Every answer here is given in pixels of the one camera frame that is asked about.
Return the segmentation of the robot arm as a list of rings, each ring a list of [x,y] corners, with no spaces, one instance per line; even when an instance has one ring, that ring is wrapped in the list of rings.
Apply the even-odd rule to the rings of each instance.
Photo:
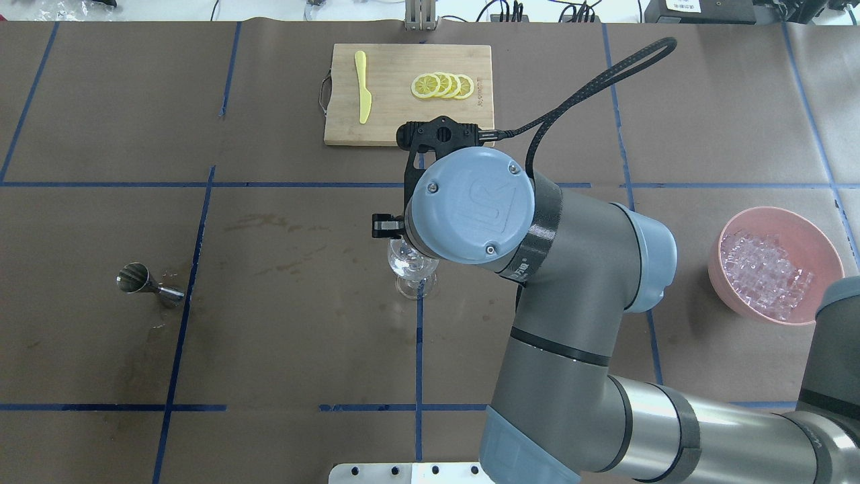
[[[486,407],[479,462],[495,483],[857,483],[858,278],[830,283],[796,409],[761,413],[612,376],[624,313],[654,307],[675,278],[673,234],[577,193],[488,147],[409,149],[404,212],[375,238],[482,267],[520,285]]]

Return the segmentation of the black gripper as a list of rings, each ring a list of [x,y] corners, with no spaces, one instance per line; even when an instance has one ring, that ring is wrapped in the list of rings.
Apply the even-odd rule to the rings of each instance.
[[[409,151],[404,168],[403,181],[403,214],[406,214],[411,198],[417,190],[419,181],[426,172],[426,153],[424,151]],[[401,239],[405,236],[406,226],[402,215],[375,212],[372,215],[372,238]]]

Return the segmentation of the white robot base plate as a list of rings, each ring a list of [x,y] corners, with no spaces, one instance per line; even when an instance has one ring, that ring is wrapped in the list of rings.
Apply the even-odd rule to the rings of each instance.
[[[341,463],[329,483],[492,483],[478,462]]]

